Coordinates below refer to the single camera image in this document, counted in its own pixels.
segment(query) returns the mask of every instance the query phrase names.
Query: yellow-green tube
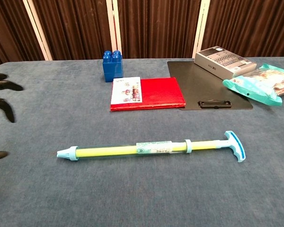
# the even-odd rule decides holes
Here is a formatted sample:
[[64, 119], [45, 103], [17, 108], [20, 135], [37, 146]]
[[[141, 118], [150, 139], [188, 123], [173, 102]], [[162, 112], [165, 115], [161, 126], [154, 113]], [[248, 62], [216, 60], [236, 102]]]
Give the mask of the yellow-green tube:
[[[185, 142], [172, 143], [172, 152], [183, 152], [187, 150]], [[116, 147], [97, 147], [97, 148], [77, 148], [76, 157], [98, 157], [112, 155], [133, 155], [137, 154], [137, 146], [116, 146]]]
[[[215, 141], [192, 142], [193, 150], [216, 148]], [[172, 152], [183, 152], [187, 150], [185, 142], [172, 143]], [[112, 155], [133, 155], [137, 154], [137, 146], [119, 146], [102, 148], [77, 148], [76, 157], [97, 157]]]

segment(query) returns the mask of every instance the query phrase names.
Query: black clipboard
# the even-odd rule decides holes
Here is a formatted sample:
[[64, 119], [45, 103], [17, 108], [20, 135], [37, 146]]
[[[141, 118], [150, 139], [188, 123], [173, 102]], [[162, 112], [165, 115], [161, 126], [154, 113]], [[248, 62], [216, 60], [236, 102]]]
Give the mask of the black clipboard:
[[168, 61], [167, 65], [170, 76], [177, 79], [186, 101], [186, 106], [181, 110], [253, 108], [247, 98], [227, 89], [222, 84], [222, 79], [193, 61]]

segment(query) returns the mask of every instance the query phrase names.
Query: water gun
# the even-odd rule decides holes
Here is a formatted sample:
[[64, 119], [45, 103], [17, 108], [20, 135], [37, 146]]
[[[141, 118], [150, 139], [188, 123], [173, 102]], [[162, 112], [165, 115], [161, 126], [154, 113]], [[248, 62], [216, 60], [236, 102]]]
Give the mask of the water gun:
[[144, 142], [132, 145], [110, 145], [81, 148], [72, 146], [69, 149], [57, 151], [57, 157], [66, 158], [71, 161], [77, 161], [83, 157], [115, 157], [132, 155], [152, 155], [152, 154], [178, 154], [191, 153], [193, 150], [231, 148], [233, 154], [242, 162], [246, 156], [244, 148], [233, 131], [226, 131], [227, 140], [212, 140], [191, 142], [160, 141]]

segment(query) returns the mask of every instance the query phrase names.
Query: package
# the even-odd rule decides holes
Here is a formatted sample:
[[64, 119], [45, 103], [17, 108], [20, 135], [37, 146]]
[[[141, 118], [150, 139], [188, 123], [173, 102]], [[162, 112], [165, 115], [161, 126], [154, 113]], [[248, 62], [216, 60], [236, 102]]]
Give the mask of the package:
[[259, 69], [226, 79], [224, 86], [266, 105], [282, 105], [284, 69], [264, 64]]
[[195, 54], [195, 64], [221, 79], [231, 79], [255, 70], [257, 64], [219, 46]]

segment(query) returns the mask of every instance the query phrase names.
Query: blue toy block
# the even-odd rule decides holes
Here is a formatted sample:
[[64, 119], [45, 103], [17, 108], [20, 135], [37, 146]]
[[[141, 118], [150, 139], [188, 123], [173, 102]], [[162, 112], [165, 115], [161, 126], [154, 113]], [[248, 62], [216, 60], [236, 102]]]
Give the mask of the blue toy block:
[[114, 78], [123, 77], [122, 55], [120, 51], [105, 51], [103, 55], [103, 71], [105, 82], [113, 82]]

